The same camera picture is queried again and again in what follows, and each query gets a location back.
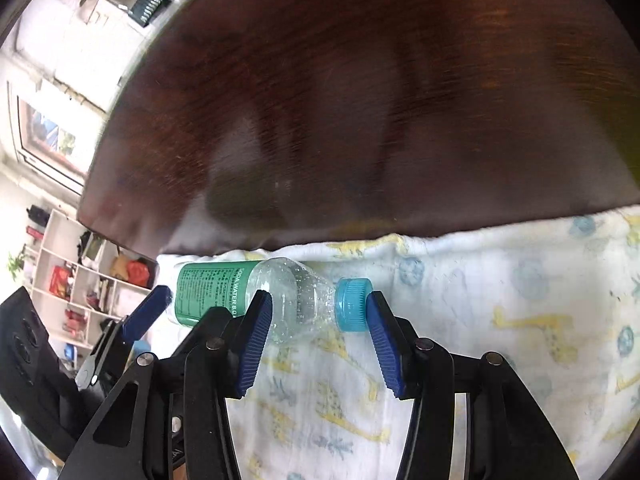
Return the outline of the green label water bottle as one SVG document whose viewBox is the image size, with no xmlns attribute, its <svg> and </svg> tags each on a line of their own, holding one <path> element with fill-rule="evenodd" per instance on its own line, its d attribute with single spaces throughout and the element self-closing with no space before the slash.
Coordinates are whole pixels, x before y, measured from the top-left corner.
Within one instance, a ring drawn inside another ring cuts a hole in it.
<svg viewBox="0 0 640 480">
<path fill-rule="evenodd" d="M 245 314 L 258 292 L 271 297 L 270 340 L 288 344 L 324 330 L 359 333 L 368 329 L 367 278 L 333 283 L 306 264 L 279 257 L 262 261 L 193 261 L 177 266 L 174 318 L 195 325 L 212 307 Z"/>
</svg>

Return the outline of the giraffe print cloth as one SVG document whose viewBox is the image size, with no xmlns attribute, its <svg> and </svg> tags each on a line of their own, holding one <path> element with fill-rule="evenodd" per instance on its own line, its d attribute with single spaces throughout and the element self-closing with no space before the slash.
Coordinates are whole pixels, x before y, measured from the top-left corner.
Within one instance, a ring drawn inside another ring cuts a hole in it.
<svg viewBox="0 0 640 480">
<path fill-rule="evenodd" d="M 583 479 L 610 466 L 639 420 L 639 211 L 444 237 L 290 246 L 331 281 L 368 278 L 395 314 L 452 353 L 501 353 Z M 368 334 L 268 347 L 228 405 L 247 479 L 391 479 L 411 415 Z"/>
</svg>

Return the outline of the dark wooden board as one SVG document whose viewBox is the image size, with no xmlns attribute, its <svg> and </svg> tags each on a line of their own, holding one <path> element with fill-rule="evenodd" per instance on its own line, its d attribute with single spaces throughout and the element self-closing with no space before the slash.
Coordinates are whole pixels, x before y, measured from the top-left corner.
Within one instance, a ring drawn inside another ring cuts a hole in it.
<svg viewBox="0 0 640 480">
<path fill-rule="evenodd" d="M 639 200 L 639 0 L 188 0 L 111 110 L 78 218 L 218 254 Z"/>
</svg>

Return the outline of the white shelf unit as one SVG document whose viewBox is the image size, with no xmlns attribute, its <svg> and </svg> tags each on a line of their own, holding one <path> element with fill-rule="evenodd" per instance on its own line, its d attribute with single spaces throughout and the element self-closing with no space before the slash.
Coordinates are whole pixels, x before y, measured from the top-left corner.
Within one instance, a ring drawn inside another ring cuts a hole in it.
<svg viewBox="0 0 640 480">
<path fill-rule="evenodd" d="M 25 247 L 24 282 L 56 355 L 73 372 L 107 325 L 149 293 L 156 263 L 52 210 L 40 240 Z"/>
</svg>

